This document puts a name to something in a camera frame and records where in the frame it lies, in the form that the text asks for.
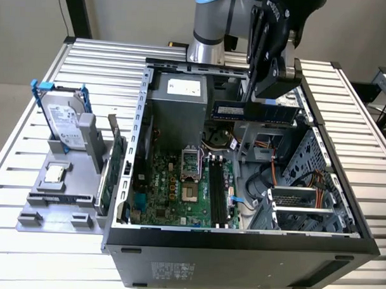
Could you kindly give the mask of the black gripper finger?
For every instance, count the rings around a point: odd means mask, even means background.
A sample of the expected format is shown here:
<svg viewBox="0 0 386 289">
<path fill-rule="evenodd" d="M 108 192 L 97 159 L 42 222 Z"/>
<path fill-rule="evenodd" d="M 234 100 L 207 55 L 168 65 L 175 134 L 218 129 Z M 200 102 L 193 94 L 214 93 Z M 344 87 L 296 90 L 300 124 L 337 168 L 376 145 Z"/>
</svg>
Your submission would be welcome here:
<svg viewBox="0 0 386 289">
<path fill-rule="evenodd" d="M 255 68 L 246 91 L 246 101 L 262 103 L 264 99 L 278 99 L 299 87 L 302 82 L 302 66 L 298 58 L 287 66 L 282 56 L 265 61 L 264 67 Z"/>
<path fill-rule="evenodd" d="M 269 65 L 269 14 L 270 9 L 265 7 L 254 5 L 251 10 L 247 63 L 248 77 L 254 84 L 262 80 Z"/>
</svg>

